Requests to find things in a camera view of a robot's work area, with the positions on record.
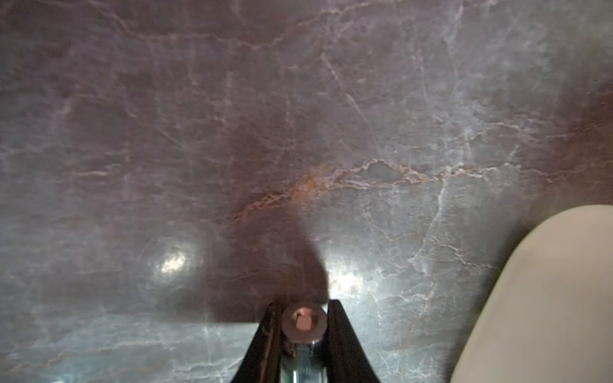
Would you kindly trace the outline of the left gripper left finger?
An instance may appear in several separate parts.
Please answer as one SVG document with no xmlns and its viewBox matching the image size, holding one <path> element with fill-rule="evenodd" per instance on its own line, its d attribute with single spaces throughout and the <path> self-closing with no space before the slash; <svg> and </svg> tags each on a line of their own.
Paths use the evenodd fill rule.
<svg viewBox="0 0 613 383">
<path fill-rule="evenodd" d="M 268 306 L 231 383 L 279 382 L 283 312 L 282 303 Z"/>
</svg>

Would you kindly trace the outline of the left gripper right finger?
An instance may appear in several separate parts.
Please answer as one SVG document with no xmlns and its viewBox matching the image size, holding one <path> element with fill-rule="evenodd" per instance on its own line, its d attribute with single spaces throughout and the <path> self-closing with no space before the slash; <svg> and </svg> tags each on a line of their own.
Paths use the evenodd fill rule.
<svg viewBox="0 0 613 383">
<path fill-rule="evenodd" d="M 339 300 L 327 308 L 327 381 L 380 383 Z"/>
</svg>

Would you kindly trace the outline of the short chrome socket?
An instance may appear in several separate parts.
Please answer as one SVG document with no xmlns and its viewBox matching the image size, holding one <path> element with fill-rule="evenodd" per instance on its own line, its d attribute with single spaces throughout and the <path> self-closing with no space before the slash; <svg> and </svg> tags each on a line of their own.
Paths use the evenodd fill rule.
<svg viewBox="0 0 613 383">
<path fill-rule="evenodd" d="M 293 303 L 281 318 L 280 382 L 327 382 L 324 341 L 327 314 L 315 303 Z"/>
</svg>

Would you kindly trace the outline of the white plastic storage box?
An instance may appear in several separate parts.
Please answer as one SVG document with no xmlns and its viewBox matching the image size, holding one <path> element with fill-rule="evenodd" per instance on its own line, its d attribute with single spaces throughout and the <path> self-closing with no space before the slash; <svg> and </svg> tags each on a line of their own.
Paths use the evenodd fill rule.
<svg viewBox="0 0 613 383">
<path fill-rule="evenodd" d="M 507 261 L 454 382 L 612 380 L 612 208 L 545 220 Z"/>
</svg>

